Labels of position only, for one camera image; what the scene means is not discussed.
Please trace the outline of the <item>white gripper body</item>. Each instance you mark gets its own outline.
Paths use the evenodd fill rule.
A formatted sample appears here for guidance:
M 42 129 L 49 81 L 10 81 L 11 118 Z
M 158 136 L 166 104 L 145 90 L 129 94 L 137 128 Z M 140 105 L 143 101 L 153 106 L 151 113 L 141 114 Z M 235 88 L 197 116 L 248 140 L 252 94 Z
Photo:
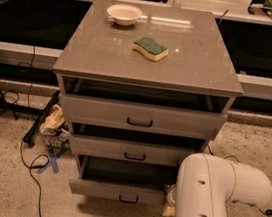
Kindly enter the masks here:
M 168 188 L 168 192 L 166 193 L 166 198 L 167 198 L 167 203 L 170 205 L 170 206 L 175 206 L 176 203 L 176 186 L 173 184 L 171 186 L 169 186 Z

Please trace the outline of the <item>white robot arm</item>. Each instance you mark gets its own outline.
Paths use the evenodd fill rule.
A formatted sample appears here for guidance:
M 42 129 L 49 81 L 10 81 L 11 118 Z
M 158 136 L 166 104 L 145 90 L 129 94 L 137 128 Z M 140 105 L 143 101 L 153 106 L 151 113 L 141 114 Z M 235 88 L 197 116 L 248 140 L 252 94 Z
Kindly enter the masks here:
M 227 217 L 226 204 L 267 205 L 272 184 L 260 169 L 205 153 L 189 155 L 179 166 L 176 184 L 167 187 L 174 217 Z

